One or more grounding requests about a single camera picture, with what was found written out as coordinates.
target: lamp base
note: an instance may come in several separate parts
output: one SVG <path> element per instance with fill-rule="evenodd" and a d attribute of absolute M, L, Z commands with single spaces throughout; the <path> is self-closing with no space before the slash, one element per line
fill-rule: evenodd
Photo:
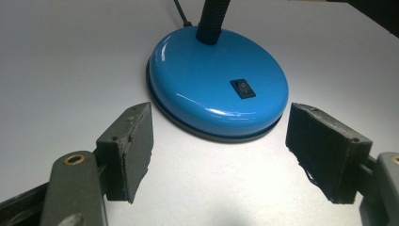
<path fill-rule="evenodd" d="M 206 45 L 190 26 L 164 37 L 147 65 L 154 103 L 185 131 L 217 142 L 264 136 L 288 101 L 288 84 L 276 60 L 253 41 L 222 30 Z"/>

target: switch symbol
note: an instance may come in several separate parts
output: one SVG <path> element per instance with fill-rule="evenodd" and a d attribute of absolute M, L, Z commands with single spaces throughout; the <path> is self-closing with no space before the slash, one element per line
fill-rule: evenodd
<path fill-rule="evenodd" d="M 249 86 L 249 83 L 245 79 L 236 79 L 230 81 L 232 87 L 241 97 L 241 99 L 246 99 L 249 97 L 255 97 L 256 94 L 253 89 Z"/>

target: blue lamp base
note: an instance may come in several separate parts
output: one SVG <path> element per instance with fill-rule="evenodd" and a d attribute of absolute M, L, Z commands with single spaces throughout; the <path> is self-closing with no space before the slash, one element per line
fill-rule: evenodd
<path fill-rule="evenodd" d="M 288 101 L 276 60 L 253 41 L 222 30 L 216 45 L 196 39 L 190 26 L 164 37 L 147 65 L 150 95 L 169 120 L 217 142 L 264 136 Z"/>

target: tabletop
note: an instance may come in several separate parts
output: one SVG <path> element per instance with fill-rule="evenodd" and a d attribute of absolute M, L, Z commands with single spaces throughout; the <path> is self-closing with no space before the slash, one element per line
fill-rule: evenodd
<path fill-rule="evenodd" d="M 197 24 L 203 1 L 182 0 Z M 0 202 L 48 181 L 61 155 L 150 102 L 146 63 L 181 28 L 173 1 L 0 1 Z M 279 63 L 289 103 L 265 137 L 194 137 L 153 105 L 154 146 L 134 203 L 105 201 L 109 225 L 361 225 L 330 203 L 285 147 L 290 104 L 313 105 L 374 142 L 399 147 L 399 40 L 345 3 L 231 1 L 223 28 Z"/>

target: black cable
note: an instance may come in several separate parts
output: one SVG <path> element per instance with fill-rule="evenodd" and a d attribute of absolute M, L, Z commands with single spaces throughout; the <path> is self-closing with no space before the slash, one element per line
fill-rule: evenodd
<path fill-rule="evenodd" d="M 192 26 L 191 22 L 187 21 L 187 18 L 185 18 L 185 15 L 182 10 L 182 7 L 180 6 L 179 0 L 173 0 L 173 1 L 175 2 L 176 8 L 179 11 L 180 16 L 182 17 L 183 27 Z"/>

